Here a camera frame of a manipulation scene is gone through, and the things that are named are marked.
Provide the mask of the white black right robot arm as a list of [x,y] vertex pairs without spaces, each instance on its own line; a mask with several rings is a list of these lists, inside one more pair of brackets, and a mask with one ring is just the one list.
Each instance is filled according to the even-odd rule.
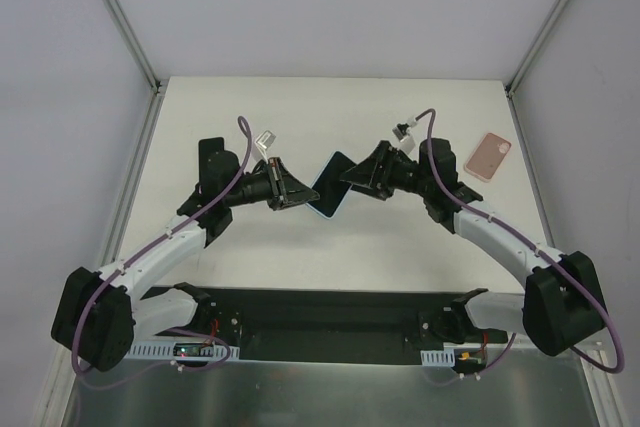
[[476,245],[523,287],[521,294],[477,288],[456,298],[430,323],[439,338],[469,342],[495,329],[524,334],[556,356],[610,326],[591,259],[536,244],[510,226],[460,180],[448,141],[423,141],[416,160],[382,141],[340,178],[379,200],[398,190],[419,196],[434,222]]

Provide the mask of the pink phone case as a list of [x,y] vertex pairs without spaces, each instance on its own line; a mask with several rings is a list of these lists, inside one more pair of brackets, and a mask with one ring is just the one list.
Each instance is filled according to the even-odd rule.
[[486,133],[464,164],[464,171],[488,183],[510,152],[512,143],[494,133]]

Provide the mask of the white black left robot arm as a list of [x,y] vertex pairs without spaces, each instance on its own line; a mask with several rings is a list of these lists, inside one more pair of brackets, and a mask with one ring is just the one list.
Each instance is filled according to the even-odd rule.
[[148,291],[220,237],[233,220],[233,208],[264,202],[280,211],[319,197],[278,157],[259,161],[252,171],[227,150],[203,154],[199,161],[199,181],[163,233],[125,260],[96,271],[80,267],[67,278],[51,336],[71,351],[76,373],[85,372],[81,361],[109,371],[136,340],[175,327],[209,336],[218,312],[205,291],[186,282],[154,297]]

